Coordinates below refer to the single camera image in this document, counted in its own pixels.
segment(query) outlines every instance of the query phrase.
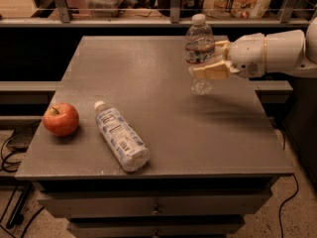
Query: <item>table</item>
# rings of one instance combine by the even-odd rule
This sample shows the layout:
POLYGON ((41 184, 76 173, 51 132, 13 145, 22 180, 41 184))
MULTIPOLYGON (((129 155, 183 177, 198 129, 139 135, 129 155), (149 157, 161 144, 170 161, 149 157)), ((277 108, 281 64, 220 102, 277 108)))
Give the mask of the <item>table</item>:
POLYGON ((236 232, 293 168, 253 84, 232 76, 196 95, 187 67, 184 37, 83 37, 52 100, 72 103, 79 127, 58 138, 41 124, 16 178, 36 184, 39 202, 76 237, 236 232), (135 173, 99 133, 98 100, 149 147, 135 173))

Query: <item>bottle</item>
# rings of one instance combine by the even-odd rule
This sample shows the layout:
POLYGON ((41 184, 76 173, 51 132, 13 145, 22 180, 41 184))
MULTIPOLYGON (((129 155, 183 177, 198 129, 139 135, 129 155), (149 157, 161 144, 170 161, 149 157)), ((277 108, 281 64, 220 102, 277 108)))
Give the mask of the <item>bottle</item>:
MULTIPOLYGON (((214 55, 215 40, 210 26, 206 24, 206 16, 196 14, 192 17, 192 26, 186 33, 186 61, 191 66, 204 66, 214 55)), ((212 84, 209 79, 195 78, 191 89, 200 95, 209 94, 212 92, 212 84)))
POLYGON ((94 105, 96 122, 102 136, 126 172, 134 172, 150 158, 149 149, 118 109, 97 101, 94 105))

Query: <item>apple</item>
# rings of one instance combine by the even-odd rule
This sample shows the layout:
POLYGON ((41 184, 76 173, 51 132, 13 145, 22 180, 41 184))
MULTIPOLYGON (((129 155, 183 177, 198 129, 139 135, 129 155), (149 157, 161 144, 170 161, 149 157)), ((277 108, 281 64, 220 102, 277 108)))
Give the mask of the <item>apple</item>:
POLYGON ((69 103, 51 105, 43 116, 43 124, 54 135, 63 137, 73 133, 79 123, 79 115, 69 103))

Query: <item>white robotic arm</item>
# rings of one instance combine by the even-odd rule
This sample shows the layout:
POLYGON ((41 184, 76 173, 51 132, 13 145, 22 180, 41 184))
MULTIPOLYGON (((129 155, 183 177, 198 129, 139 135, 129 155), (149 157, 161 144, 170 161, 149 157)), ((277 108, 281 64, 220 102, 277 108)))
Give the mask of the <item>white robotic arm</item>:
POLYGON ((191 67, 193 77, 224 79, 236 74, 250 78, 271 72, 317 77, 317 18, 309 25, 306 39, 302 31, 294 30, 267 36, 246 35, 234 43, 216 45, 221 49, 221 58, 203 67, 191 67))

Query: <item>white bottle cap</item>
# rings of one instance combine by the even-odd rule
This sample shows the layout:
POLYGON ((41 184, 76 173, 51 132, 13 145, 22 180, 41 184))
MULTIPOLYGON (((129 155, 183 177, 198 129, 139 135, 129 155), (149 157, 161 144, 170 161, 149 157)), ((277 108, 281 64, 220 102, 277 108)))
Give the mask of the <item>white bottle cap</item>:
POLYGON ((95 104, 94 104, 94 109, 97 110, 97 108, 101 105, 105 105, 106 103, 102 100, 99 100, 97 101, 95 104))
POLYGON ((206 21, 206 16, 205 14, 195 14, 194 16, 192 16, 191 18, 191 22, 193 25, 197 26, 197 25, 202 25, 204 24, 206 21))

